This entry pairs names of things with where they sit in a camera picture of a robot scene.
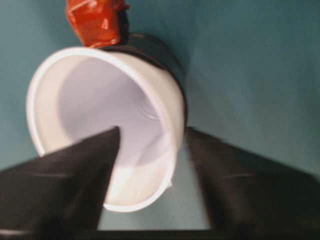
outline white paper cup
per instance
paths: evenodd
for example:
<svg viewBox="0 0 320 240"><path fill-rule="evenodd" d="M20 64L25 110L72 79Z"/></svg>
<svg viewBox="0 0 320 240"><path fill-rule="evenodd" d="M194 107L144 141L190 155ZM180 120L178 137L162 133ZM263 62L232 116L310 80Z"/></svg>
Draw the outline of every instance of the white paper cup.
<svg viewBox="0 0 320 240"><path fill-rule="evenodd" d="M27 93L39 155L120 127L120 149L104 206L132 212L153 203L174 174L185 103L172 74L131 54L60 50L35 72Z"/></svg>

